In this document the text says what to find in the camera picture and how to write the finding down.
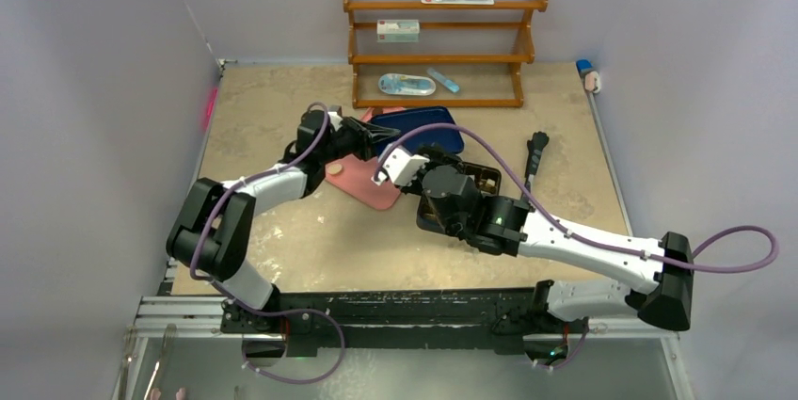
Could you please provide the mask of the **blue chocolate tin box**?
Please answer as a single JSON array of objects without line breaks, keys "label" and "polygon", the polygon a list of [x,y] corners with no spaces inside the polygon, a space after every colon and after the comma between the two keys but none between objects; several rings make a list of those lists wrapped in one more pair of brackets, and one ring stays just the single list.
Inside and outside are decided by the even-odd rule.
[{"label": "blue chocolate tin box", "polygon": [[[500,193],[502,174],[497,169],[471,162],[462,162],[459,170],[474,181],[476,188],[484,196]],[[424,231],[444,234],[444,229],[439,225],[432,207],[424,196],[419,199],[416,225]]]}]

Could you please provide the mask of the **light blue small tube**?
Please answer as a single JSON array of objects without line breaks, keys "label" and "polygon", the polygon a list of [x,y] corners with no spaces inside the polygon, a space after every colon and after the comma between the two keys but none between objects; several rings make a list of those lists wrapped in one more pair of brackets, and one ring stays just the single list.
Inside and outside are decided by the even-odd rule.
[{"label": "light blue small tube", "polygon": [[460,86],[455,81],[453,81],[451,78],[449,78],[446,75],[442,74],[438,70],[436,70],[434,68],[428,68],[426,70],[426,73],[432,79],[434,79],[436,82],[440,83],[442,86],[444,86],[450,92],[452,92],[454,94],[457,94],[459,92]]}]

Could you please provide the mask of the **wooden shelf rack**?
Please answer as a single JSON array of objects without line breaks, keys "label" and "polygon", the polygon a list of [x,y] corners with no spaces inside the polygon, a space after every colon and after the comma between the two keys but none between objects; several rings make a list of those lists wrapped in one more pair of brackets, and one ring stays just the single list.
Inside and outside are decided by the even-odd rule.
[{"label": "wooden shelf rack", "polygon": [[[348,21],[347,62],[352,68],[352,105],[416,107],[513,107],[524,103],[521,68],[535,60],[534,14],[549,0],[494,0],[492,6],[424,4],[421,0],[343,0]],[[418,20],[416,43],[379,43],[379,20]],[[398,96],[374,87],[387,72],[425,75],[437,68],[458,80],[480,67],[508,77],[498,98],[477,92],[454,94],[439,87],[429,96]]]}]

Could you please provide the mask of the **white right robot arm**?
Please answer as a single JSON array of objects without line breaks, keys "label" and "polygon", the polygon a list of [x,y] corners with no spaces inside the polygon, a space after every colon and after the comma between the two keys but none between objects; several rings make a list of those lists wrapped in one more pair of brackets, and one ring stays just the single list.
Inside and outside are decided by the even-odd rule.
[{"label": "white right robot arm", "polygon": [[420,198],[419,228],[456,238],[494,256],[529,257],[577,266],[600,275],[591,281],[541,281],[528,307],[531,324],[550,331],[590,315],[634,314],[670,331],[691,325],[694,273],[660,262],[689,263],[688,239],[661,239],[602,231],[557,218],[549,222],[527,200],[502,196],[502,174],[461,160],[436,146],[413,154],[400,189]]}]

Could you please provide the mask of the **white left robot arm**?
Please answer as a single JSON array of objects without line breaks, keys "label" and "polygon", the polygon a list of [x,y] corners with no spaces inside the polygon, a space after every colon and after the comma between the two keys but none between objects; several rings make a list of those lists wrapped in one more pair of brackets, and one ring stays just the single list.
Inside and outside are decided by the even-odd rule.
[{"label": "white left robot arm", "polygon": [[272,331],[280,320],[279,305],[270,301],[277,288],[247,260],[254,217],[312,194],[328,164],[348,155],[368,161],[400,134],[312,104],[272,168],[225,183],[200,178],[192,184],[168,235],[167,255],[193,279],[211,281],[245,305],[244,320],[256,332]]}]

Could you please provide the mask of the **pink plastic tray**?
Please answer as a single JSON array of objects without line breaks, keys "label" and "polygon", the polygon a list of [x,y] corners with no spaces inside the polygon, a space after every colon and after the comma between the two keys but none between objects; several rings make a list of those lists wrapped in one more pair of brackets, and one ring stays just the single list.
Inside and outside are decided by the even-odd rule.
[{"label": "pink plastic tray", "polygon": [[[377,160],[378,156],[362,161],[354,155],[347,155],[327,164],[326,181],[377,211],[388,210],[396,203],[401,192],[393,184],[376,185],[372,182]],[[335,176],[330,175],[327,167],[331,164],[341,164],[343,171]]]}]

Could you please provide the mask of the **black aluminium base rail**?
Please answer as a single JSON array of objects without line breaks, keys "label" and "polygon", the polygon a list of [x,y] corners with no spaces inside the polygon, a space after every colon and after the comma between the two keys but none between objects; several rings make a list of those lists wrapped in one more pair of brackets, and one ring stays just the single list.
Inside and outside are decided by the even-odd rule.
[{"label": "black aluminium base rail", "polygon": [[286,345],[290,357],[321,349],[492,350],[540,356],[563,339],[647,339],[668,331],[634,314],[583,312],[563,321],[548,311],[544,281],[536,287],[426,291],[282,293],[270,303],[286,316],[247,312],[222,296],[143,297],[135,326],[157,337],[168,326],[180,338],[229,338]]}]

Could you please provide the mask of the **white green small box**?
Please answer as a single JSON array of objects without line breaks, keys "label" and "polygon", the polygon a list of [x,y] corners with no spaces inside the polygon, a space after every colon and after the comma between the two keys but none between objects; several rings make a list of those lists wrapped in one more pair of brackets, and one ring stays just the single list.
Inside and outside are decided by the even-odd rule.
[{"label": "white green small box", "polygon": [[416,43],[421,26],[418,20],[379,20],[376,22],[376,41],[379,43]]}]

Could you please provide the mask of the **blue white corner device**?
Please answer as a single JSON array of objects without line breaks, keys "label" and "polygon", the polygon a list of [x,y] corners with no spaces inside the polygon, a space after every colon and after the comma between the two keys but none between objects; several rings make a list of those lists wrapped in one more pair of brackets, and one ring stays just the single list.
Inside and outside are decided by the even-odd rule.
[{"label": "blue white corner device", "polygon": [[579,59],[575,62],[576,70],[583,81],[586,91],[597,94],[601,90],[601,79],[598,71],[587,59]]}]

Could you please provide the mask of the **white chocolate piece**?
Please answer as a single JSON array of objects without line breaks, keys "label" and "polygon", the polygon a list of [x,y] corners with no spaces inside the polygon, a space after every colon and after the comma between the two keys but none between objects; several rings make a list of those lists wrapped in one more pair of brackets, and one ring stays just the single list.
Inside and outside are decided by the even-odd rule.
[{"label": "white chocolate piece", "polygon": [[327,167],[327,172],[330,175],[338,175],[343,171],[343,166],[341,164],[331,164]]}]

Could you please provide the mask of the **light blue oval package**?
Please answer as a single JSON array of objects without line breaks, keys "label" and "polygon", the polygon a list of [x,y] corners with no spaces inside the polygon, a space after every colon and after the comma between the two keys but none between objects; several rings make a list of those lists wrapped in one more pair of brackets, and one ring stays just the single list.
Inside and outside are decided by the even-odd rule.
[{"label": "light blue oval package", "polygon": [[385,73],[377,85],[389,95],[429,96],[436,91],[436,83],[429,77],[400,73]]}]

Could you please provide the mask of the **black handled metal tongs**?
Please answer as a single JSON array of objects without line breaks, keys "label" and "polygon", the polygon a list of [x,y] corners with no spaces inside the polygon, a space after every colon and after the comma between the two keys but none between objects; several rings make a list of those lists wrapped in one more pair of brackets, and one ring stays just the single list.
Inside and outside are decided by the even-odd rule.
[{"label": "black handled metal tongs", "polygon": [[549,141],[549,136],[541,131],[533,133],[532,137],[526,141],[527,159],[524,177],[525,187],[528,191],[533,190],[534,178],[538,172],[543,151]]}]

